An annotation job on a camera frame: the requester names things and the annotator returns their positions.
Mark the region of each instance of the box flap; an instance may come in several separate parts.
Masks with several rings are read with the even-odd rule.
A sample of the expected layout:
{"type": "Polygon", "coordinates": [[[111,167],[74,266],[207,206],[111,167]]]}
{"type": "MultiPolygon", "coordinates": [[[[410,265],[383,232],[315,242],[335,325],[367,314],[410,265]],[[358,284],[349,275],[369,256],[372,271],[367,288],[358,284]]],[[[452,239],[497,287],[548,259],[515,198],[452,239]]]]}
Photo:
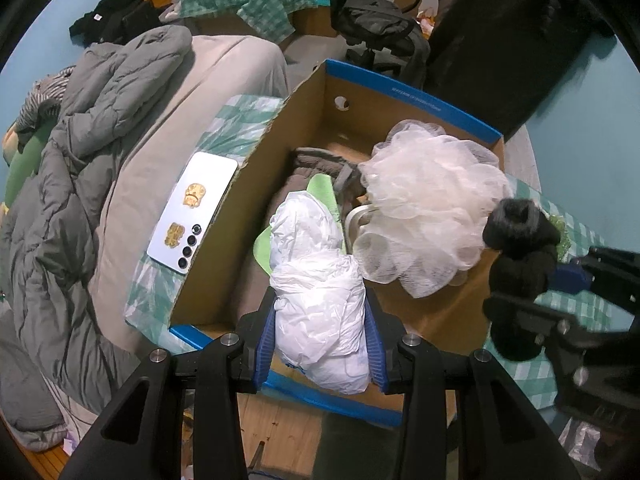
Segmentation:
{"type": "Polygon", "coordinates": [[[334,59],[327,59],[325,64],[326,74],[329,76],[364,86],[398,101],[420,108],[461,130],[465,130],[467,133],[477,137],[488,145],[495,144],[502,138],[498,130],[484,124],[466,112],[395,79],[334,59]]]}

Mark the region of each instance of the metal screw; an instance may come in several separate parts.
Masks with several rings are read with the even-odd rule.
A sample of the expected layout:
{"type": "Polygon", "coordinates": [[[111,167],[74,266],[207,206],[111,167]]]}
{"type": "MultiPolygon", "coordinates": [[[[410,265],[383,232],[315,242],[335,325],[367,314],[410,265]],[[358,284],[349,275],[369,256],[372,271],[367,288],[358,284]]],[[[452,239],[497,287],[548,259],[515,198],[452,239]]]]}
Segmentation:
{"type": "Polygon", "coordinates": [[[558,323],[558,332],[562,335],[565,335],[567,332],[569,332],[570,328],[571,323],[569,323],[566,319],[561,319],[560,323],[558,323]]]}
{"type": "Polygon", "coordinates": [[[418,346],[420,341],[420,336],[417,334],[404,334],[402,336],[402,342],[407,346],[418,346]]]}
{"type": "Polygon", "coordinates": [[[480,361],[481,363],[488,363],[491,360],[492,356],[491,356],[491,352],[489,352],[488,350],[485,350],[484,348],[481,348],[474,352],[474,357],[476,358],[476,360],[480,361]]]}
{"type": "Polygon", "coordinates": [[[220,336],[220,342],[224,346],[233,346],[240,341],[240,336],[235,332],[228,332],[220,336]]]}
{"type": "Polygon", "coordinates": [[[574,372],[574,383],[576,386],[582,386],[589,379],[589,371],[584,366],[579,367],[574,372]]]}
{"type": "Polygon", "coordinates": [[[149,359],[151,359],[151,362],[153,363],[161,363],[166,359],[167,356],[168,353],[166,350],[162,348],[156,348],[151,352],[151,354],[149,354],[149,359]]]}

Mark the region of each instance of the blue gripper pad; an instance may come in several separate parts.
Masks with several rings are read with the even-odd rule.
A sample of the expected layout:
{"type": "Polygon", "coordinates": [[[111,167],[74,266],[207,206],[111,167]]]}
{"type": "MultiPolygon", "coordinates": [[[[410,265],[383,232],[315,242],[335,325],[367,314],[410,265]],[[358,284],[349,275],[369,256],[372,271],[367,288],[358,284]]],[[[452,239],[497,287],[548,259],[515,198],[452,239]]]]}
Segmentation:
{"type": "Polygon", "coordinates": [[[386,376],[385,347],[380,339],[376,320],[369,304],[369,300],[364,301],[364,336],[367,342],[367,354],[369,357],[369,372],[371,380],[376,384],[382,393],[386,393],[389,380],[386,376]]]}
{"type": "Polygon", "coordinates": [[[260,336],[260,341],[255,349],[255,372],[254,385],[260,389],[264,381],[267,380],[269,370],[271,369],[271,360],[273,359],[273,351],[276,348],[276,311],[273,304],[264,323],[264,330],[260,336]]]}
{"type": "Polygon", "coordinates": [[[558,264],[555,272],[548,277],[548,288],[567,294],[579,294],[591,288],[591,277],[580,265],[558,264]]]}

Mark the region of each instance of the black coat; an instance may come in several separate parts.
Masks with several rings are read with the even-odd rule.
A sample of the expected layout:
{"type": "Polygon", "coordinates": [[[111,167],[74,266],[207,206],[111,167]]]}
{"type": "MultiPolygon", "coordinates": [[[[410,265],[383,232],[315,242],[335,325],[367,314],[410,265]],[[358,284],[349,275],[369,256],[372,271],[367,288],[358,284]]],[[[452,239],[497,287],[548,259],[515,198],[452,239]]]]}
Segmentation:
{"type": "Polygon", "coordinates": [[[596,28],[586,0],[439,0],[424,90],[509,137],[596,28]]]}

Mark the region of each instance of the cardboard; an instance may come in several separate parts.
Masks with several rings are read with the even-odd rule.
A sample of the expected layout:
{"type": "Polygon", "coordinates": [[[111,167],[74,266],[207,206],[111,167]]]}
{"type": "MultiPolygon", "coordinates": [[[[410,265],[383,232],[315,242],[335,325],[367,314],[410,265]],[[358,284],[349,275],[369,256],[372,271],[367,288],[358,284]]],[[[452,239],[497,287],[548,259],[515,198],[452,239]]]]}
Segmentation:
{"type": "MultiPolygon", "coordinates": [[[[317,146],[361,162],[404,119],[435,122],[449,135],[476,140],[491,148],[503,167],[504,143],[494,129],[390,78],[328,60],[287,99],[255,151],[236,173],[194,256],[178,294],[171,325],[200,325],[213,338],[233,329],[226,300],[243,259],[261,231],[265,208],[287,177],[286,161],[293,149],[317,146]],[[336,104],[337,97],[346,99],[344,106],[336,104]]],[[[489,295],[488,273],[496,256],[493,251],[485,251],[481,261],[468,272],[464,285],[446,286],[418,300],[411,298],[399,282],[368,285],[376,291],[383,309],[398,316],[412,332],[440,349],[469,354],[480,348],[486,338],[488,325],[482,302],[489,295]]],[[[272,369],[311,385],[302,374],[277,359],[272,369]]],[[[373,385],[363,394],[348,398],[392,410],[402,407],[401,396],[385,397],[373,385]]]]}
{"type": "MultiPolygon", "coordinates": [[[[338,35],[331,27],[329,7],[297,10],[289,15],[289,21],[296,31],[278,44],[283,51],[295,39],[296,34],[324,38],[335,38],[338,35]]],[[[260,38],[260,35],[252,27],[232,12],[226,12],[219,16],[206,14],[185,18],[185,22],[190,30],[197,30],[198,34],[205,36],[256,36],[260,38]]]]}

